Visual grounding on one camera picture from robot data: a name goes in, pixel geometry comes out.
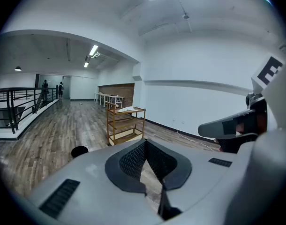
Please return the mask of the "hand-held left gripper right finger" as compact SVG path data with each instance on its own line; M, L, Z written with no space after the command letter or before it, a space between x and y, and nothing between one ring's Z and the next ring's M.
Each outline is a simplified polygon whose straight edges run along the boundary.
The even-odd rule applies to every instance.
M191 163L191 173L181 188L167 192L172 207L181 213L173 220L224 220L233 189L224 183L225 176L235 165L237 154L209 151L154 139L154 142L185 156ZM218 165L216 158L231 162Z

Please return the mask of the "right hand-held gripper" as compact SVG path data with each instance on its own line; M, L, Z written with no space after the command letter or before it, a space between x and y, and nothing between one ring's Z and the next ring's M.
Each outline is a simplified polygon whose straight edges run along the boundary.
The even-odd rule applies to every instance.
M286 62L273 56L251 77L253 92L246 96L247 109L198 127L200 136L216 138L222 152L237 153L242 144L258 135L286 128ZM255 110L263 103L264 111Z

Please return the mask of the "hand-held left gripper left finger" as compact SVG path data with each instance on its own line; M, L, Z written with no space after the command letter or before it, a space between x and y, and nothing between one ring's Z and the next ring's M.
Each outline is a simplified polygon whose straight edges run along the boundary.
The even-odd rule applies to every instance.
M162 219L142 193L116 187L105 172L106 160L134 141L95 150L74 158L43 180L28 200L39 207L66 179L80 184L56 219L65 225L158 225Z

